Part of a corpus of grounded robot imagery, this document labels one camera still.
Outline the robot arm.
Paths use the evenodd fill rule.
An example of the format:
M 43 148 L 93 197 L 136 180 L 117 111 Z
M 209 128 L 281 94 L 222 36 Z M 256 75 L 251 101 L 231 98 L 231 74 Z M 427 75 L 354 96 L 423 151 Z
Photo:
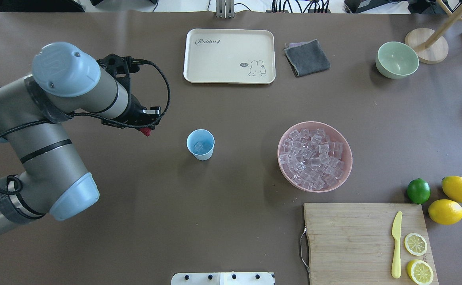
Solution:
M 149 60 L 110 54 L 95 60 L 66 42 L 44 46 L 31 73 L 0 87 L 0 142 L 25 171 L 0 178 L 0 235 L 46 214 L 63 221 L 99 200 L 99 191 L 62 123 L 77 116 L 148 136 L 166 108 L 131 93 L 131 73 Z

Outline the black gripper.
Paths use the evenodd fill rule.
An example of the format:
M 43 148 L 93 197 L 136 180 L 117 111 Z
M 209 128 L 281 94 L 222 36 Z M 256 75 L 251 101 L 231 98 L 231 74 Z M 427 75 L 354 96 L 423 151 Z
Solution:
M 160 117 L 161 111 L 162 108 L 160 106 L 146 108 L 140 104 L 134 95 L 129 95 L 128 104 L 124 112 L 112 120 L 127 125 L 134 125 L 137 129 L 139 125 L 147 125 L 155 121 Z

